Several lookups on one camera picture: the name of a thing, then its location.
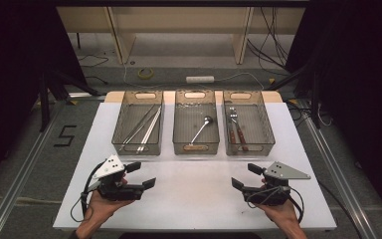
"utensil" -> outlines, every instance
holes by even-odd
[[[227,124],[228,124],[229,139],[232,144],[235,144],[237,143],[237,140],[235,139],[234,126],[232,125],[231,117],[227,117]]]
[[[241,127],[238,123],[237,110],[233,107],[230,107],[229,110],[231,110],[231,115],[230,115],[231,121],[233,121],[235,123],[235,126],[237,127],[237,133],[238,133],[238,137],[240,138],[240,142],[241,142],[241,144],[246,144],[244,134],[241,131]],[[243,146],[243,151],[248,151],[248,147]]]
[[[204,124],[200,127],[200,130],[198,130],[197,134],[195,134],[194,138],[191,140],[190,144],[193,144],[194,143],[194,140],[197,138],[198,134],[200,134],[201,130],[203,130],[203,128],[209,124],[213,122],[213,119],[209,116],[205,116],[204,117]]]
[[[151,106],[151,108],[144,114],[144,116],[141,118],[138,124],[132,129],[132,131],[125,138],[123,143],[129,143],[139,133],[139,131],[148,123],[151,117],[147,119],[147,116],[151,112],[151,110],[153,110],[154,106],[156,105],[153,104],[153,106]]]
[[[141,141],[141,146],[137,149],[137,153],[140,153],[144,150],[145,144],[148,142],[148,138],[150,137],[151,133],[153,132],[154,126],[156,125],[157,119],[159,119],[161,112],[161,107],[157,110],[156,114],[154,115],[153,121],[150,124],[150,127],[148,128],[147,132],[145,133],[144,138]]]

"transparent plastic bin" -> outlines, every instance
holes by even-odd
[[[276,142],[262,92],[224,91],[222,108],[226,154],[269,155]]]
[[[212,121],[202,128],[205,117]],[[175,154],[216,154],[219,141],[215,92],[177,90],[173,127]]]
[[[112,144],[119,155],[159,155],[163,92],[125,92]]]

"human hand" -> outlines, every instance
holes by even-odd
[[[283,230],[289,239],[304,239],[305,233],[299,226],[293,204],[287,200],[283,205],[269,206],[254,203],[255,206],[265,211],[266,215]]]
[[[86,211],[85,220],[77,229],[79,238],[91,238],[92,235],[101,227],[101,225],[113,215],[113,213],[126,205],[131,204],[134,200],[110,201],[101,197],[100,193],[95,190],[90,199],[89,208]]]

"metal frame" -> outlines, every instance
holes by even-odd
[[[299,101],[299,103],[303,108],[308,108],[308,104],[305,101]],[[334,155],[328,146],[327,141],[321,132],[321,129],[317,128],[311,119],[306,119],[305,122],[309,128],[309,131],[311,132],[312,137],[315,140],[315,143],[318,146],[318,149],[321,152],[322,158],[324,159],[324,162],[330,171],[330,174],[337,186],[337,189],[339,190],[340,195],[343,198],[343,202],[346,204],[348,211],[354,218],[355,225],[359,229],[362,238],[378,238],[355,193],[353,192],[345,175],[340,169],[339,164],[334,158]]]
[[[26,160],[21,166],[21,169],[15,177],[11,187],[9,188],[6,195],[3,197],[0,204],[0,232],[4,227],[5,222],[9,217],[9,214],[11,213],[18,196],[23,190],[30,173],[34,168],[34,165],[38,160],[46,141],[48,140],[49,134],[53,129],[54,123],[64,106],[65,102],[57,102],[55,104],[55,108],[53,109],[53,114],[51,116],[48,126],[44,131],[39,133],[39,136],[37,137]]]

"gray floor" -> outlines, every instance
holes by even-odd
[[[73,46],[76,47],[75,34],[70,34]],[[254,43],[261,44],[264,36],[251,36]],[[283,76],[265,72],[259,66],[258,59],[251,52],[246,52],[243,65],[236,65],[230,36],[228,35],[185,35],[185,34],[141,34],[137,36],[131,57],[125,68],[117,62],[113,51],[111,37],[106,34],[81,34],[82,48],[76,49],[79,58],[95,55],[108,58],[107,62],[96,67],[92,66],[104,61],[103,59],[87,57],[80,60],[87,77],[99,77],[108,82],[103,84],[96,78],[88,78],[91,87],[101,91],[119,91],[156,87],[172,90],[178,85],[185,84],[186,76],[214,76],[215,79],[225,79],[240,73],[245,73],[222,83],[207,84],[212,89],[254,89],[260,85],[247,73],[257,76],[258,81],[265,87],[269,79],[279,81]],[[289,49],[292,36],[281,36],[281,43]],[[276,56],[272,42],[268,42],[265,51],[270,56]],[[263,67],[285,73],[275,65],[263,63]],[[141,68],[152,68],[154,78],[144,82],[136,75]],[[284,99],[292,97],[294,84],[289,84],[279,90]],[[68,87],[70,92],[80,92],[74,87]],[[0,238],[67,238],[67,232],[53,229],[53,221],[58,213],[61,201],[74,173],[78,158],[82,153],[94,115],[101,100],[78,100],[73,104],[63,105],[50,131],[50,135],[39,155],[34,167],[20,193],[14,208],[0,231]],[[291,111],[297,118],[298,113]],[[336,187],[329,169],[324,163],[323,156],[315,144],[308,124],[303,119],[296,120],[295,126],[306,154],[311,162],[316,177],[323,182],[340,200],[342,196]],[[40,106],[32,108],[31,115],[22,128],[19,137],[8,153],[8,157],[0,165],[0,201],[10,189],[17,173],[29,156],[36,138],[39,136],[41,123]],[[75,125],[66,130],[75,138],[70,147],[55,147],[57,143],[65,143],[65,138],[58,138],[64,125]],[[358,199],[362,209],[368,216],[377,238],[382,238],[382,201],[375,193],[362,169],[354,165],[350,149],[347,147],[339,129],[332,124],[323,126],[324,134],[336,161],[341,167],[351,189]],[[357,238],[357,234],[336,201],[323,190],[324,197],[334,216],[337,228],[329,232],[307,231],[309,238]],[[94,238],[117,238],[117,232],[98,232]],[[151,234],[140,235],[140,238],[185,238],[185,235]],[[279,230],[260,232],[262,238],[285,238]],[[248,234],[211,234],[210,238],[250,238]],[[137,238],[134,234],[124,234],[122,238]]]

